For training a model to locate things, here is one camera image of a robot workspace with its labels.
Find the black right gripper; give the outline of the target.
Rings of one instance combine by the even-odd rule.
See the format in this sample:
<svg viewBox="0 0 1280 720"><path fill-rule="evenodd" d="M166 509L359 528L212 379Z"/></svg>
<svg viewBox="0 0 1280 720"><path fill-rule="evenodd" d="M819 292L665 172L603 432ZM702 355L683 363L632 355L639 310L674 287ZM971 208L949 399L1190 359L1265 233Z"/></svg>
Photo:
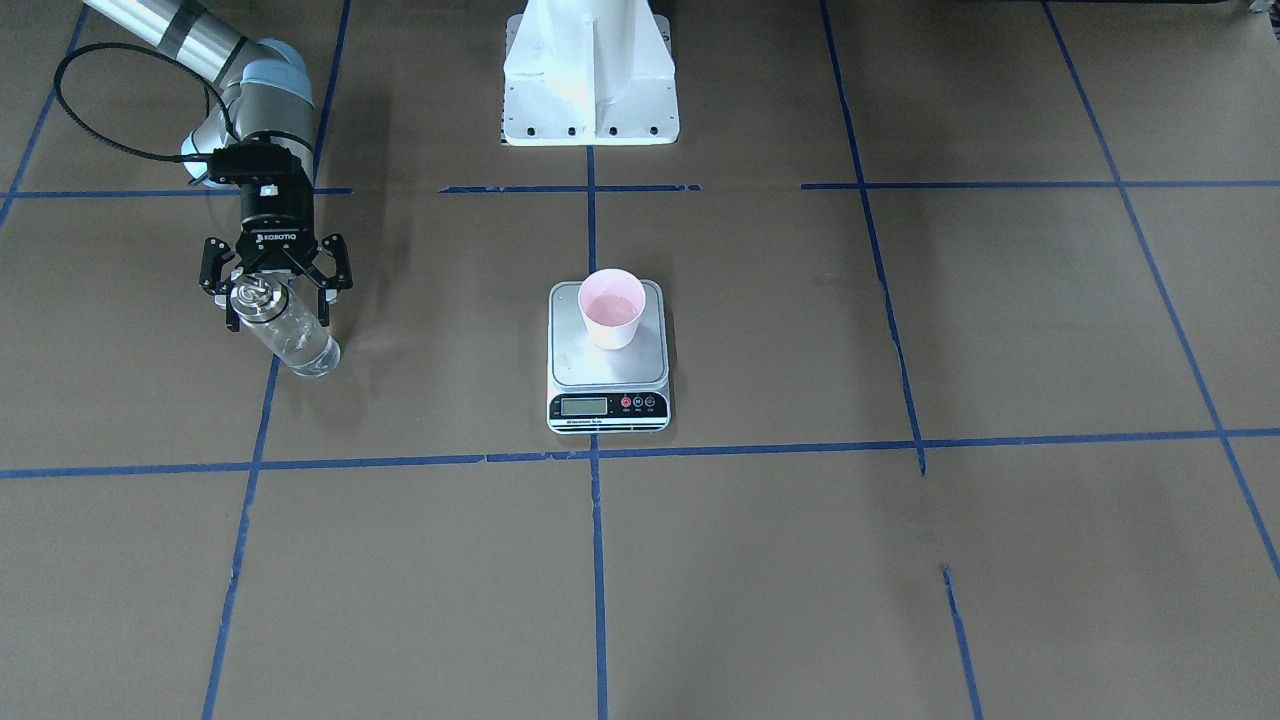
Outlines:
<svg viewBox="0 0 1280 720"><path fill-rule="evenodd" d="M317 288L317 320L328 328L332 305L343 291L353 288L353 272L343 234L316 238L314 187L241 186L239 209L236 250L224 240L207 237L198 272L198 286L224 311L225 328L241 331L241 316L230 302L233 281L227 272L238 260L244 275L288 272L308 278Z"/></svg>

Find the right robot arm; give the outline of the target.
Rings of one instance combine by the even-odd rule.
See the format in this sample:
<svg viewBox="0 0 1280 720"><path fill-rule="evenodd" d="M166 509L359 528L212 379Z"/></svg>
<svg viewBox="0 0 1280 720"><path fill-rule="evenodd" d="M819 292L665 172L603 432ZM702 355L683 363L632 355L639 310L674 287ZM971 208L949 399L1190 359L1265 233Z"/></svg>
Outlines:
<svg viewBox="0 0 1280 720"><path fill-rule="evenodd" d="M230 304L233 266L243 275L303 277L317 291L317 319L353 284L339 234L317 237L314 215L317 111L305 60L274 38L251 40L197 1L95 1L137 37L136 53L179 67L204 90L206 117L165 161L195 184L239 193L234 242L204 242L200 288Z"/></svg>

